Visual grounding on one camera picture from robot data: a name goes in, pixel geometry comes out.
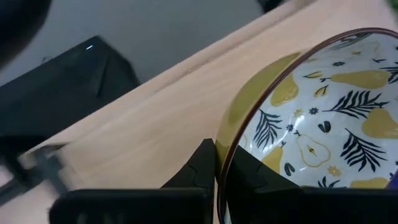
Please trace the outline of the yellow pear-print ceramic bowl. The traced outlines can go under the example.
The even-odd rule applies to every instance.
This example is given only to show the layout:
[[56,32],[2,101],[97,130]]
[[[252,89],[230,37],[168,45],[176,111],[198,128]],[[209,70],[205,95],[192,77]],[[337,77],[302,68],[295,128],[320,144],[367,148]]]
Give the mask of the yellow pear-print ceramic bowl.
[[398,32],[349,30],[267,65],[231,101],[215,145],[221,224],[237,147],[300,187],[397,187]]

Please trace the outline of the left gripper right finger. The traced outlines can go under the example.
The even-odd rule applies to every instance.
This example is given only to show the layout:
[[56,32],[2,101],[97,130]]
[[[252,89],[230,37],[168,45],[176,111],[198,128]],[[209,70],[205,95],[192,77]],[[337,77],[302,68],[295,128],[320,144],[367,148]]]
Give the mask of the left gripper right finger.
[[237,147],[224,187],[224,224],[398,224],[398,186],[300,187]]

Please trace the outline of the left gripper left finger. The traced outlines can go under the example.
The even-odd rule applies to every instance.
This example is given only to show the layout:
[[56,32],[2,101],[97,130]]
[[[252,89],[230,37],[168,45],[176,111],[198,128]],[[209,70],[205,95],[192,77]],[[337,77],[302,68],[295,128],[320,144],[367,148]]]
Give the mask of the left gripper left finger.
[[60,196],[50,224],[212,224],[216,150],[204,139],[158,189],[79,189]]

